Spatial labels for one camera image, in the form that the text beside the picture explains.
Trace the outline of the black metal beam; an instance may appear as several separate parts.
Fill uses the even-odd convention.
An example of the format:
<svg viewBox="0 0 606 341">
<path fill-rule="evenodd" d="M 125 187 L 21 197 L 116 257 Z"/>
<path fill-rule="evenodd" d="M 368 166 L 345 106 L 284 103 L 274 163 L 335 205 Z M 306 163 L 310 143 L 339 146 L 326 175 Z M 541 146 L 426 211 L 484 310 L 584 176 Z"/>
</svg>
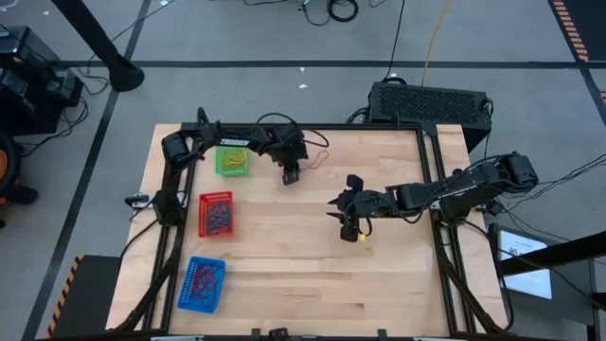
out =
<svg viewBox="0 0 606 341">
<path fill-rule="evenodd" d="M 604 256 L 606 256 L 606 231 L 571 242 L 547 246 L 522 256 L 511 256 L 501 260 L 500 267 L 504 275 L 518 275 Z"/>
</svg>

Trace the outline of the black hazard-striped ramp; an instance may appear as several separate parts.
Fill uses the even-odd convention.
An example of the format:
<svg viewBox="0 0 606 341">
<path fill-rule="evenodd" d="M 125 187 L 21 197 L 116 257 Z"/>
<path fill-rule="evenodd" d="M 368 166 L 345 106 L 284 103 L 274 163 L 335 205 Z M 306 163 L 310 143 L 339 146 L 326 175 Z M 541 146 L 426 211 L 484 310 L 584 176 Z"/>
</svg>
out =
<svg viewBox="0 0 606 341">
<path fill-rule="evenodd" d="M 117 257 L 78 255 L 74 258 L 46 329 L 46 339 L 105 331 L 119 264 Z"/>
</svg>

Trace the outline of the blue plastic basket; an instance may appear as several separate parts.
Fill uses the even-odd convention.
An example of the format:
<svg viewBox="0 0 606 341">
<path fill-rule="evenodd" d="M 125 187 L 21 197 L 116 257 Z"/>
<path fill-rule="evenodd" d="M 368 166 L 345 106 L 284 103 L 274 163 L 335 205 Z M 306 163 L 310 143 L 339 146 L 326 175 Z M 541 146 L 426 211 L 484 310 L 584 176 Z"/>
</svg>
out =
<svg viewBox="0 0 606 341">
<path fill-rule="evenodd" d="M 194 274 L 197 269 L 203 265 L 211 265 L 215 268 L 215 273 L 218 276 L 218 288 L 216 292 L 216 301 L 210 306 L 201 305 L 192 296 L 192 281 Z M 204 258 L 198 256 L 192 256 L 189 260 L 187 271 L 185 274 L 183 287 L 179 295 L 177 307 L 183 310 L 189 310 L 193 312 L 199 312 L 204 314 L 214 314 L 221 298 L 221 292 L 223 288 L 223 279 L 226 273 L 226 263 L 224 260 Z"/>
</svg>

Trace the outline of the black mat orange stripes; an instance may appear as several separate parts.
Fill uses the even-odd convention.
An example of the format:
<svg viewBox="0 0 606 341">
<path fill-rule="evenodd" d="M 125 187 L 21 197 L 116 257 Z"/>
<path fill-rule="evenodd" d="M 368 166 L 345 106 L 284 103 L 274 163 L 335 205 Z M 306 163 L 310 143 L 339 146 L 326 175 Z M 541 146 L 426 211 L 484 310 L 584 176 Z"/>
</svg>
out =
<svg viewBox="0 0 606 341">
<path fill-rule="evenodd" d="M 606 0 L 548 0 L 575 56 L 606 63 Z"/>
</svg>

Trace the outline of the red rubber band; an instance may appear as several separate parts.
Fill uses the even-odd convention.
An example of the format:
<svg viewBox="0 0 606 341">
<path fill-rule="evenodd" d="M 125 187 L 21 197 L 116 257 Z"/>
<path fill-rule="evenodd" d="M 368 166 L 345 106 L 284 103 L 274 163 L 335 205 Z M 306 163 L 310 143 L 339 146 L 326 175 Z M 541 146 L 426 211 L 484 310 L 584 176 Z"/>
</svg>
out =
<svg viewBox="0 0 606 341">
<path fill-rule="evenodd" d="M 192 284 L 192 296 L 201 305 L 209 306 L 215 301 L 216 280 L 213 277 L 197 277 Z"/>
<path fill-rule="evenodd" d="M 330 153 L 328 150 L 321 150 L 317 153 L 317 155 L 315 156 L 315 158 L 313 159 L 313 161 L 311 163 L 304 164 L 301 167 L 301 169 L 302 170 L 318 169 L 329 156 L 330 156 Z"/>
<path fill-rule="evenodd" d="M 201 305 L 210 306 L 216 301 L 218 276 L 213 271 L 201 271 L 194 278 L 194 296 Z"/>
<path fill-rule="evenodd" d="M 196 296 L 215 291 L 216 279 L 215 268 L 211 265 L 203 265 L 196 270 L 192 281 L 192 293 Z"/>
</svg>

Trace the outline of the blue rubber band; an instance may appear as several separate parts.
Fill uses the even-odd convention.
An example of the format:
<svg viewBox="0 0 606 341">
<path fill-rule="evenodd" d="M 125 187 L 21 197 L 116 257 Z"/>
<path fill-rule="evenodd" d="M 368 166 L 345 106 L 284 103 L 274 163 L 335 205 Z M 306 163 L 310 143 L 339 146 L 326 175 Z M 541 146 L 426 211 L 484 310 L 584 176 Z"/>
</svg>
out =
<svg viewBox="0 0 606 341">
<path fill-rule="evenodd" d="M 206 232 L 220 235 L 231 229 L 231 211 L 228 207 L 215 207 L 207 212 Z"/>
<path fill-rule="evenodd" d="M 228 224 L 230 221 L 230 207 L 226 202 L 214 203 L 206 212 L 208 224 Z"/>
<path fill-rule="evenodd" d="M 214 204 L 207 212 L 206 227 L 209 232 L 219 233 L 231 225 L 231 208 L 227 203 Z"/>
</svg>

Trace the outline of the black computer case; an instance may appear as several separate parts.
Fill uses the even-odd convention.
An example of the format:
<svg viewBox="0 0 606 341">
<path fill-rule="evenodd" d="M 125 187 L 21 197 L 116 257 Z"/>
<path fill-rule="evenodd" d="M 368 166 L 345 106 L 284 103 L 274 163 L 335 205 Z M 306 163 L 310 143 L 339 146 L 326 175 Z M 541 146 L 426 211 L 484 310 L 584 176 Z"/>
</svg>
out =
<svg viewBox="0 0 606 341">
<path fill-rule="evenodd" d="M 458 125 L 468 151 L 491 132 L 492 102 L 484 92 L 376 82 L 369 94 L 369 123 L 416 123 L 434 130 Z"/>
</svg>

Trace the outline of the small black clamp device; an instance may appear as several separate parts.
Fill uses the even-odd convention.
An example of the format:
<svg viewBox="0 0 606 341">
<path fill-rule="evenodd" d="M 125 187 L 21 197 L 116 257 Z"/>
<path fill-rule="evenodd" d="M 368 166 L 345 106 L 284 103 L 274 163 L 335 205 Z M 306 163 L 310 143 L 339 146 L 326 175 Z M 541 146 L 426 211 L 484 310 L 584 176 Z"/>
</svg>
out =
<svg viewBox="0 0 606 341">
<path fill-rule="evenodd" d="M 146 193 L 137 193 L 124 199 L 124 203 L 133 210 L 142 209 L 148 206 L 150 202 L 151 197 Z"/>
</svg>

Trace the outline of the red plastic basket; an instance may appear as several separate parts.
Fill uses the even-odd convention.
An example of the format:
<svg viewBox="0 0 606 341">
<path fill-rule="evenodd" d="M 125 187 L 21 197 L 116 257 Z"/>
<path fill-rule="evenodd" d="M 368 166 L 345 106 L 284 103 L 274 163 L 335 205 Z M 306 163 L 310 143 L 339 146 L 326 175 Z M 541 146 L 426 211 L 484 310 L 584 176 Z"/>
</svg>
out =
<svg viewBox="0 0 606 341">
<path fill-rule="evenodd" d="M 231 229 L 220 235 L 208 235 L 206 232 L 206 212 L 214 203 L 226 202 L 231 208 Z M 200 195 L 199 208 L 199 236 L 201 238 L 215 238 L 232 236 L 234 233 L 233 195 L 231 191 L 213 192 Z"/>
</svg>

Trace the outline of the black pole stand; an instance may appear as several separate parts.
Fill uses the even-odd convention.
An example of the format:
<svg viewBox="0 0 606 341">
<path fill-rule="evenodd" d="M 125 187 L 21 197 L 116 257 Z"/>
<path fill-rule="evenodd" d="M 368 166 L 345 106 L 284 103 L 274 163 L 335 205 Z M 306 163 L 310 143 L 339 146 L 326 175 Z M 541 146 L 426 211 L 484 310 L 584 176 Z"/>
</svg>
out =
<svg viewBox="0 0 606 341">
<path fill-rule="evenodd" d="M 118 52 L 82 0 L 51 0 L 51 2 L 107 67 L 109 83 L 115 91 L 131 91 L 143 82 L 143 71 Z"/>
</svg>

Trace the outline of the green plastic basket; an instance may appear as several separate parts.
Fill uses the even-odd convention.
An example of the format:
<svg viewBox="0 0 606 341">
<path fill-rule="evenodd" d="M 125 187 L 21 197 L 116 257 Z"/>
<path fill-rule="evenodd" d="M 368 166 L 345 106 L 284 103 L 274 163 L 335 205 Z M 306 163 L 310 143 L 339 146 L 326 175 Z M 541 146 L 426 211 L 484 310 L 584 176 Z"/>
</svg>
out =
<svg viewBox="0 0 606 341">
<path fill-rule="evenodd" d="M 246 150 L 247 151 L 247 167 L 245 169 L 241 169 L 241 170 L 226 170 L 223 166 L 222 166 L 222 156 L 224 152 L 230 151 L 230 150 L 235 150 L 235 149 L 242 149 L 242 150 Z M 248 165 L 248 150 L 245 148 L 237 148 L 237 147 L 218 147 L 216 150 L 216 172 L 219 175 L 222 176 L 240 176 L 240 175 L 246 175 L 248 173 L 248 169 L 249 169 L 249 165 Z"/>
</svg>

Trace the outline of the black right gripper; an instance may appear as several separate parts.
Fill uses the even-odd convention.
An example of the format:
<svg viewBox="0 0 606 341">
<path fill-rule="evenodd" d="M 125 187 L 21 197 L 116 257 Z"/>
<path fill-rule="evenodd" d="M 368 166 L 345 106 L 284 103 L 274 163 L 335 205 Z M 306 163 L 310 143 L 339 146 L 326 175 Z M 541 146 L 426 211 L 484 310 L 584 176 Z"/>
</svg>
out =
<svg viewBox="0 0 606 341">
<path fill-rule="evenodd" d="M 358 228 L 354 225 L 360 217 L 374 217 L 386 209 L 384 194 L 375 190 L 363 190 L 364 180 L 355 174 L 349 174 L 346 189 L 335 199 L 328 201 L 329 205 L 347 206 L 348 217 L 344 213 L 327 212 L 341 224 L 340 239 L 345 242 L 357 242 Z"/>
</svg>

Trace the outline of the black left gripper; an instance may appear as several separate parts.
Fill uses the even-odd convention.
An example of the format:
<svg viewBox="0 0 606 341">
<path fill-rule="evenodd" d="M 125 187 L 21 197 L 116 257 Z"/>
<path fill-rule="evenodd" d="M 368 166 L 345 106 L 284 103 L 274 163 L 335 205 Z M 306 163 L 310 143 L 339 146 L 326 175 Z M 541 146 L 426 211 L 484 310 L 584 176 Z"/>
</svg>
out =
<svg viewBox="0 0 606 341">
<path fill-rule="evenodd" d="M 278 164 L 284 164 L 282 183 L 289 186 L 299 181 L 298 161 L 309 158 L 304 134 L 297 126 L 287 125 L 277 131 L 277 137 L 279 141 L 277 146 L 271 149 L 271 159 Z"/>
</svg>

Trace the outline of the black orange wheeled device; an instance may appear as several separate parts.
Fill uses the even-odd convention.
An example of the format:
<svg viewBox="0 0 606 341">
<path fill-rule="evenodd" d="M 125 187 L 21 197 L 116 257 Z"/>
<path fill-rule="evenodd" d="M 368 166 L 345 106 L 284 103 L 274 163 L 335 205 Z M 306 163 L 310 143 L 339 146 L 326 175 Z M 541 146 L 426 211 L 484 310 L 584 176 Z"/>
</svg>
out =
<svg viewBox="0 0 606 341">
<path fill-rule="evenodd" d="M 38 191 L 19 183 L 23 148 L 11 135 L 0 132 L 0 206 L 31 205 Z"/>
</svg>

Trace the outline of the black metal table frame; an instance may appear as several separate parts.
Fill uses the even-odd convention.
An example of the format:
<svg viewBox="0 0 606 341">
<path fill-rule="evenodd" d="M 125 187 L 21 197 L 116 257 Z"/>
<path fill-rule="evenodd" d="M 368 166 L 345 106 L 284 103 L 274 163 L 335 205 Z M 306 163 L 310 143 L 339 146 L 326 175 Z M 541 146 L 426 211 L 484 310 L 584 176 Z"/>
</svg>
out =
<svg viewBox="0 0 606 341">
<path fill-rule="evenodd" d="M 245 177 L 215 172 L 215 153 L 180 187 L 190 190 L 190 209 L 182 228 L 158 227 L 154 214 L 132 223 L 133 245 L 121 264 L 106 327 L 117 329 L 150 287 L 157 267 L 175 242 L 182 244 L 173 275 L 155 298 L 151 326 L 175 334 L 249 335 L 287 328 L 302 336 L 446 336 L 464 330 L 459 301 L 454 319 L 443 305 L 434 232 L 428 217 L 410 225 L 377 220 L 365 242 L 339 237 L 340 225 L 327 215 L 328 201 L 355 173 L 368 188 L 434 179 L 431 151 L 421 151 L 414 131 L 392 126 L 313 125 L 311 138 L 324 135 L 330 156 L 304 170 L 290 186 L 267 156 L 254 157 Z M 200 195 L 231 191 L 232 236 L 199 236 Z M 222 259 L 226 276 L 214 314 L 177 307 L 192 256 Z"/>
</svg>

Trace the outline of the white screen monitor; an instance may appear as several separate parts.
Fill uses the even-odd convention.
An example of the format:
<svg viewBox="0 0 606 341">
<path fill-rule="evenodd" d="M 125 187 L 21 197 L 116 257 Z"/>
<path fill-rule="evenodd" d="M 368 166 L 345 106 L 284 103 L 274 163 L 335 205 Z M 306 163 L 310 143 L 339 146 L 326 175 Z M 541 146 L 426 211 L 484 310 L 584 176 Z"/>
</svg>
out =
<svg viewBox="0 0 606 341">
<path fill-rule="evenodd" d="M 497 265 L 503 268 L 506 260 L 514 260 L 513 266 L 522 266 L 523 272 L 504 275 L 505 285 L 517 293 L 534 296 L 546 300 L 553 298 L 551 273 L 547 269 L 535 267 L 527 260 L 521 260 L 525 254 L 546 248 L 544 242 L 511 231 L 499 224 L 488 227 L 491 240 L 494 242 Z"/>
</svg>

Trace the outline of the black equipment rack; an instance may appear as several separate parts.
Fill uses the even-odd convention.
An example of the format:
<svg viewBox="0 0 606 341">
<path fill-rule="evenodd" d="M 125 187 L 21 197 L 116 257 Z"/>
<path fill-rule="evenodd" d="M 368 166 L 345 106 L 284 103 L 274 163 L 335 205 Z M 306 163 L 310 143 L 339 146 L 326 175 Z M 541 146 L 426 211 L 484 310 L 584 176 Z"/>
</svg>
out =
<svg viewBox="0 0 606 341">
<path fill-rule="evenodd" d="M 0 133 L 42 135 L 80 102 L 83 82 L 29 27 L 0 25 Z"/>
</svg>

